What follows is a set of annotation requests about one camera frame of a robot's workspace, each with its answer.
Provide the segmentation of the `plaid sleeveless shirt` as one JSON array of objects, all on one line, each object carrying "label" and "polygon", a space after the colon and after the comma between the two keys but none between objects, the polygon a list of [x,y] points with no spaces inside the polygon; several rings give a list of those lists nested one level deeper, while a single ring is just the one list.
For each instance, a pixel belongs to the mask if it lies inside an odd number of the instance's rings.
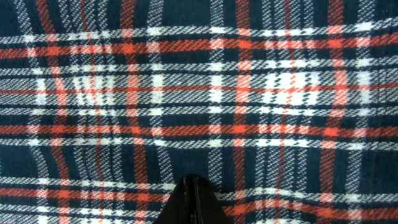
[{"label": "plaid sleeveless shirt", "polygon": [[396,1],[2,1],[1,222],[397,222]]}]

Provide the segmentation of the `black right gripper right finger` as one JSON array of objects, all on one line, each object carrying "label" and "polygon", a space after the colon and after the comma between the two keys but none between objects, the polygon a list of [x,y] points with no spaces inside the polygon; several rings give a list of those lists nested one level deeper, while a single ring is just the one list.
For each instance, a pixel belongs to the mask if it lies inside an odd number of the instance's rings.
[{"label": "black right gripper right finger", "polygon": [[215,195],[213,186],[201,177],[193,177],[195,198],[195,224],[230,224],[222,206]]}]

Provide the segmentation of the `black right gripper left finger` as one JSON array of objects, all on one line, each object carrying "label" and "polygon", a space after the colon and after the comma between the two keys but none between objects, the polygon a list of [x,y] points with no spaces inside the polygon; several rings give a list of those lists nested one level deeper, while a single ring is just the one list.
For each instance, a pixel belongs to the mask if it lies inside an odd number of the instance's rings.
[{"label": "black right gripper left finger", "polygon": [[194,211],[193,177],[183,176],[154,224],[191,224]]}]

